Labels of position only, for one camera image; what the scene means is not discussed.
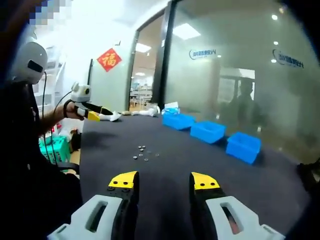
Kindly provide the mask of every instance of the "black cable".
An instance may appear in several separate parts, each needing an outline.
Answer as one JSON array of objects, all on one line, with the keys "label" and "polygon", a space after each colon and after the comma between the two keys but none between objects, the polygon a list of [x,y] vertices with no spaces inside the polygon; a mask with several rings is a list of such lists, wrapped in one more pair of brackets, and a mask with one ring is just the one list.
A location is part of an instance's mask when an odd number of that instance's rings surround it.
[{"label": "black cable", "polygon": [[[72,93],[72,91],[68,92],[66,95],[64,95],[64,96],[58,101],[58,103],[56,104],[56,106],[55,106],[55,108],[54,108],[54,110],[53,110],[53,114],[52,114],[53,117],[55,117],[55,112],[56,112],[56,110],[57,110],[58,105],[59,105],[59,104],[61,103],[61,101],[62,101],[67,95],[69,95],[70,93]],[[50,128],[50,132],[51,132],[51,147],[52,147],[52,151],[53,151],[53,155],[54,155],[55,164],[57,165],[57,158],[56,158],[56,154],[55,154],[55,152],[54,152],[54,143],[53,143],[53,137],[52,137],[52,135],[53,135],[52,127]]]},{"label": "black cable", "polygon": [[[42,95],[42,119],[44,119],[44,116],[45,116],[45,93],[46,93],[46,85],[47,85],[46,71],[44,71],[44,76],[45,76],[45,79],[44,79],[44,87],[43,87],[43,95]],[[43,133],[43,142],[44,142],[46,155],[48,157],[49,162],[51,162],[51,158],[49,156],[48,149],[47,149],[46,133]]]}]

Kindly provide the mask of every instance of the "dark gray table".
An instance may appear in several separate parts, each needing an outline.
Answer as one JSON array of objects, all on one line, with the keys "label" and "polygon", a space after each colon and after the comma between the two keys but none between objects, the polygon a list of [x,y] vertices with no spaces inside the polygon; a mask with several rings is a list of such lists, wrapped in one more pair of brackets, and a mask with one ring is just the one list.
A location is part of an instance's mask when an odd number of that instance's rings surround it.
[{"label": "dark gray table", "polygon": [[[146,146],[144,156],[134,160],[142,145]],[[222,145],[209,145],[189,136],[188,131],[163,126],[156,117],[86,121],[80,159],[83,200],[103,194],[114,176],[139,171],[136,239],[194,239],[188,184],[190,172],[198,172],[215,178],[227,195],[256,212],[261,224],[286,234],[309,201],[295,172],[296,164],[264,147],[251,166],[226,155]]]}]

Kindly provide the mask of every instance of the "blue container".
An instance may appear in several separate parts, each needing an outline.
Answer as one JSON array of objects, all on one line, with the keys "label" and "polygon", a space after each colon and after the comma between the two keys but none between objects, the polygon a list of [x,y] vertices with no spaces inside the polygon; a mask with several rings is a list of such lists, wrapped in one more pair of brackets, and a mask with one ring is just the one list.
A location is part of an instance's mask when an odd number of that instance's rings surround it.
[{"label": "blue container", "polygon": [[213,144],[224,137],[226,126],[211,121],[203,121],[191,127],[190,135],[208,144]]},{"label": "blue container", "polygon": [[228,138],[226,153],[248,163],[253,164],[261,148],[259,138],[237,132]]},{"label": "blue container", "polygon": [[185,114],[165,114],[162,117],[162,124],[176,130],[190,128],[195,124],[196,118]]}]

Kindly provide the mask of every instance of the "company logo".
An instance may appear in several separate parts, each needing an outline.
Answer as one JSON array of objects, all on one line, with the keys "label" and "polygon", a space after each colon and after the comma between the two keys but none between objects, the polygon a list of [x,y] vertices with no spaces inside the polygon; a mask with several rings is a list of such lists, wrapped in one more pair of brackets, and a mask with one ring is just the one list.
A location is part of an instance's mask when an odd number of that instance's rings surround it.
[{"label": "company logo", "polygon": [[216,50],[215,49],[211,49],[211,50],[190,50],[189,51],[189,57],[192,60],[196,60],[196,59],[200,59],[200,58],[206,58],[210,55],[216,54]]},{"label": "company logo", "polygon": [[305,68],[304,63],[302,61],[299,61],[297,59],[294,59],[293,57],[285,55],[278,49],[273,49],[272,54],[275,60],[281,65],[288,65],[295,68],[303,68],[303,69]]}]

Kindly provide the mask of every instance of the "glass wall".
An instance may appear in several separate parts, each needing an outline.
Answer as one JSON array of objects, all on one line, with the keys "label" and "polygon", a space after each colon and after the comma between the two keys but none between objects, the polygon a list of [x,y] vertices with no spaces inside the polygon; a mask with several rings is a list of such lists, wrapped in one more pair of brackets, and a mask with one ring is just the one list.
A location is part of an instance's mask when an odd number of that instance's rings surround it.
[{"label": "glass wall", "polygon": [[241,131],[301,162],[320,155],[320,68],[286,6],[272,0],[177,4],[165,103]]}]

